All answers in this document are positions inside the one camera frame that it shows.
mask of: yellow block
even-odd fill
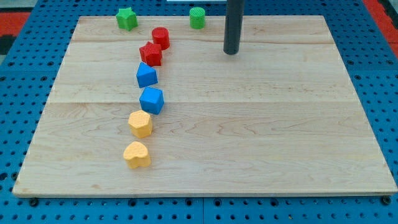
[[[139,110],[130,114],[129,125],[131,133],[138,138],[144,138],[152,133],[150,114]]]
[[[131,169],[150,165],[148,149],[141,142],[131,143],[123,153],[123,158]]]

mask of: wooden surface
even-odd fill
[[[267,197],[397,191],[322,16],[245,17],[239,54],[223,53],[224,17],[81,17],[14,193],[19,197]],[[157,26],[171,47],[156,67],[165,105],[123,150],[139,110],[138,48]]]

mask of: toy block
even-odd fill
[[[130,114],[129,126],[131,133],[137,138],[144,138],[152,134],[152,119],[150,114],[139,110]]]
[[[148,149],[141,142],[134,141],[124,150],[123,158],[130,169],[150,165]]]
[[[202,7],[193,7],[189,10],[189,24],[192,29],[202,29],[205,27],[206,12]]]
[[[156,70],[149,65],[141,62],[138,66],[137,81],[139,88],[157,83]]]
[[[153,44],[147,42],[143,47],[139,48],[141,60],[149,66],[161,66],[162,65],[162,46],[160,44]]]
[[[152,114],[159,114],[164,104],[163,91],[145,87],[139,98],[139,102],[142,110]]]
[[[170,47],[169,31],[164,27],[157,27],[152,30],[154,44],[160,44],[162,50]]]
[[[137,15],[131,10],[131,7],[119,9],[119,12],[116,14],[116,20],[118,21],[119,28],[127,31],[138,26]]]

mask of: black metal rod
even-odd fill
[[[234,55],[239,51],[243,20],[244,0],[228,0],[226,3],[224,52]]]

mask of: blue cube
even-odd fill
[[[163,91],[156,88],[145,87],[139,98],[139,102],[143,111],[159,114],[164,104]]]
[[[138,66],[137,81],[139,88],[156,84],[156,70],[144,62],[141,62]]]

